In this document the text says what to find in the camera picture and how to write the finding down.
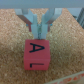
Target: cork surface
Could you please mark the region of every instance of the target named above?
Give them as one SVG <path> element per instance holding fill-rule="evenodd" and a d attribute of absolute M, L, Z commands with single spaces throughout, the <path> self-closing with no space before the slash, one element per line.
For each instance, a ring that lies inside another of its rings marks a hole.
<path fill-rule="evenodd" d="M 46 11 L 32 9 L 39 23 Z M 63 9 L 47 34 L 51 55 L 47 71 L 24 70 L 26 39 L 33 39 L 33 35 L 14 10 L 0 9 L 0 84 L 44 84 L 84 70 L 84 29 L 67 9 Z"/>

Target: block's front face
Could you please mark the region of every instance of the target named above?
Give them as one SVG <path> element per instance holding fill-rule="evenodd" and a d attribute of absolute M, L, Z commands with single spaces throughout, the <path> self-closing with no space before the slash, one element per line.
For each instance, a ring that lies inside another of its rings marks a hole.
<path fill-rule="evenodd" d="M 25 70 L 47 70 L 50 48 L 47 40 L 26 40 L 24 52 Z"/>

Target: block's top face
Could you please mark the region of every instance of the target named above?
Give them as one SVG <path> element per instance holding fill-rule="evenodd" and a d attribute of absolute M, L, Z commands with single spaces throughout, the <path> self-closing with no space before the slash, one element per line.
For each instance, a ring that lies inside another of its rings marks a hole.
<path fill-rule="evenodd" d="M 50 59 L 48 40 L 26 40 L 24 59 Z"/>

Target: pink cube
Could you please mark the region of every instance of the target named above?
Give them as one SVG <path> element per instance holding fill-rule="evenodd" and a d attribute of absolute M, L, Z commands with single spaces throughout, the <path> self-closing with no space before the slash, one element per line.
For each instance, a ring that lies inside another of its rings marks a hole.
<path fill-rule="evenodd" d="M 26 40 L 24 52 L 25 70 L 48 70 L 50 47 L 48 40 Z"/>

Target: red block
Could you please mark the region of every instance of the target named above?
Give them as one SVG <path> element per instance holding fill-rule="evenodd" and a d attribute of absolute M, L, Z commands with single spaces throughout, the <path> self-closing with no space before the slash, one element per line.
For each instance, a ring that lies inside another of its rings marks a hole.
<path fill-rule="evenodd" d="M 50 63 L 48 40 L 26 40 L 24 52 L 25 70 L 47 70 Z"/>

